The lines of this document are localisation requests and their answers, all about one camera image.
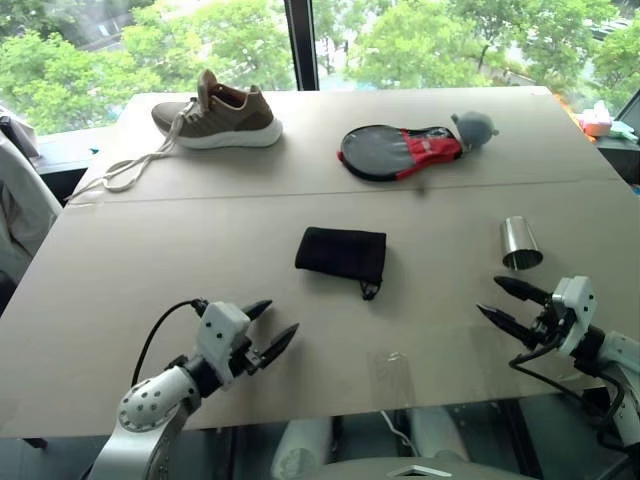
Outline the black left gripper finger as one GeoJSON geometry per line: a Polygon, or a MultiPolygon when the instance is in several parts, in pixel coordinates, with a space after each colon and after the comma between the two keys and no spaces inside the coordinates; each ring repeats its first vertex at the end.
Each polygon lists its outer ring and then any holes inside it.
{"type": "Polygon", "coordinates": [[[259,354],[258,367],[260,369],[266,369],[286,350],[298,328],[299,324],[296,323],[287,327],[274,337],[269,346],[259,354]]]}
{"type": "Polygon", "coordinates": [[[273,303],[272,300],[260,300],[241,308],[250,321],[258,319],[273,303]]]}

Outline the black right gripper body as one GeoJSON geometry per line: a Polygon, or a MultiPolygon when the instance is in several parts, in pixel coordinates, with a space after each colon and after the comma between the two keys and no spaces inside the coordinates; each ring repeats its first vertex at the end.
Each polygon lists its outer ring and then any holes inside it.
{"type": "Polygon", "coordinates": [[[549,345],[554,338],[564,338],[570,326],[566,326],[568,309],[551,298],[547,299],[541,312],[535,317],[529,327],[530,339],[525,346],[533,351],[538,346],[549,345]]]}

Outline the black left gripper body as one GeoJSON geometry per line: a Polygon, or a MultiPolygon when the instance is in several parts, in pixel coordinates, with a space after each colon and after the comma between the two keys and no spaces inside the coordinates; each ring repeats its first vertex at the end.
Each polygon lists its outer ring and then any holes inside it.
{"type": "Polygon", "coordinates": [[[264,355],[259,352],[249,338],[244,338],[232,352],[229,369],[234,378],[254,375],[264,367],[264,355]]]}

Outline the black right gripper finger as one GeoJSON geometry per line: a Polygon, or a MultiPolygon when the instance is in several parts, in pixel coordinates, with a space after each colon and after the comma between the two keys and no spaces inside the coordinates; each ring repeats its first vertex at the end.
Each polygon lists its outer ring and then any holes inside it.
{"type": "Polygon", "coordinates": [[[495,276],[493,280],[506,293],[521,301],[547,303],[551,298],[550,293],[517,278],[508,276],[495,276]]]}
{"type": "Polygon", "coordinates": [[[511,315],[484,304],[477,304],[476,307],[491,323],[520,341],[527,349],[534,349],[538,345],[535,332],[519,324],[511,315]]]}

